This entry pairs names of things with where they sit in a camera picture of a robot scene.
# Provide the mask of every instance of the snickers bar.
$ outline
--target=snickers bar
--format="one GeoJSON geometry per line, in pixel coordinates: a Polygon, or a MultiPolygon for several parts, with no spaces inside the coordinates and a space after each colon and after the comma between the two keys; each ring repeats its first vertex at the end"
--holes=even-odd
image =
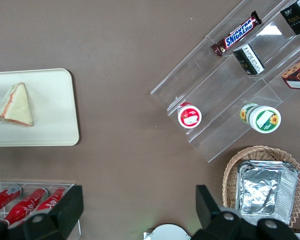
{"type": "Polygon", "coordinates": [[[256,11],[251,13],[251,17],[249,17],[246,21],[244,21],[240,26],[238,26],[233,32],[231,32],[228,36],[221,39],[217,43],[213,44],[211,48],[217,54],[219,58],[231,48],[235,43],[240,41],[244,36],[246,36],[252,29],[254,29],[257,25],[261,24],[262,21],[258,17],[256,11]]]}

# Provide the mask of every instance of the acrylic display shelf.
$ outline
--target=acrylic display shelf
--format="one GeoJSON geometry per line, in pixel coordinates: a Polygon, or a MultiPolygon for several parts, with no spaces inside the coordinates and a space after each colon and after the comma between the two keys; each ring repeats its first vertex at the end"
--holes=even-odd
{"type": "MultiPolygon", "coordinates": [[[[0,182],[0,192],[4,191],[9,187],[13,187],[16,184],[22,188],[22,194],[18,196],[15,200],[7,204],[4,208],[0,209],[0,220],[4,219],[8,215],[9,211],[14,205],[16,205],[25,197],[29,196],[37,188],[45,188],[48,190],[49,195],[51,195],[56,189],[58,189],[61,186],[65,186],[68,189],[70,189],[74,185],[74,184],[58,184],[58,183],[51,184],[51,183],[26,183],[26,182],[0,182]]],[[[16,225],[18,225],[18,222],[12,224],[10,228],[15,227],[16,225]]],[[[81,228],[80,228],[80,221],[78,220],[78,222],[74,226],[72,232],[70,233],[67,239],[78,240],[80,236],[81,236],[81,228]]]]}
{"type": "Polygon", "coordinates": [[[281,74],[300,59],[300,34],[294,34],[280,13],[295,1],[242,1],[151,91],[206,161],[213,160],[251,129],[240,119],[244,105],[256,103],[275,108],[296,92],[285,84],[281,74]],[[221,58],[217,57],[211,46],[253,11],[262,24],[221,58]],[[248,75],[233,55],[234,49],[247,43],[265,67],[258,75],[248,75]],[[201,111],[202,120],[196,128],[187,129],[179,124],[177,108],[184,102],[201,111]]]}

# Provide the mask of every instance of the red and white container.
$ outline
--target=red and white container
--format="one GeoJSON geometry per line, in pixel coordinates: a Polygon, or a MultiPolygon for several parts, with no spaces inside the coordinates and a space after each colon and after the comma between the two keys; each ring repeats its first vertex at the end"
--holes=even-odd
{"type": "Polygon", "coordinates": [[[22,189],[19,185],[15,184],[8,187],[4,191],[0,192],[0,209],[6,206],[11,201],[15,200],[22,193],[22,189]]]}
{"type": "MultiPolygon", "coordinates": [[[[62,199],[62,197],[66,194],[68,188],[66,186],[61,186],[57,190],[55,190],[52,195],[50,195],[45,201],[43,201],[36,211],[33,213],[36,214],[47,214],[51,209],[57,205],[57,203],[62,199]]],[[[17,226],[23,224],[31,215],[25,217],[23,220],[17,223],[17,226]]]]}
{"type": "Polygon", "coordinates": [[[40,203],[48,198],[48,191],[45,188],[38,188],[29,196],[17,203],[3,219],[8,227],[28,216],[40,203]]]}
{"type": "Polygon", "coordinates": [[[200,110],[190,102],[182,103],[178,109],[178,120],[182,127],[193,129],[197,127],[202,119],[200,110]]]}
{"type": "Polygon", "coordinates": [[[49,196],[43,203],[41,203],[36,209],[36,213],[45,209],[52,209],[57,203],[61,200],[61,198],[66,194],[68,188],[65,186],[59,187],[55,190],[51,196],[49,196]]]}

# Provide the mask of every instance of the snickers logo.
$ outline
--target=snickers logo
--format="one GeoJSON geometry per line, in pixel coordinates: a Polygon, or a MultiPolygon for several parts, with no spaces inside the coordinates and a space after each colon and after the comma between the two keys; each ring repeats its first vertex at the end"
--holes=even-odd
{"type": "Polygon", "coordinates": [[[249,18],[245,21],[241,26],[239,26],[233,33],[231,33],[228,37],[225,38],[225,47],[228,49],[233,44],[238,42],[241,38],[243,38],[250,30],[253,28],[252,18],[249,18]]]}

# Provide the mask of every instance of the green and white container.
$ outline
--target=green and white container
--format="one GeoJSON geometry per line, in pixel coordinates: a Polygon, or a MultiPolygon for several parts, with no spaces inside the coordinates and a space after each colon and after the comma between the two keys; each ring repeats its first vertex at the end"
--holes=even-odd
{"type": "Polygon", "coordinates": [[[240,111],[240,118],[254,130],[263,134],[272,133],[281,123],[281,115],[278,110],[255,103],[245,105],[240,111]]]}

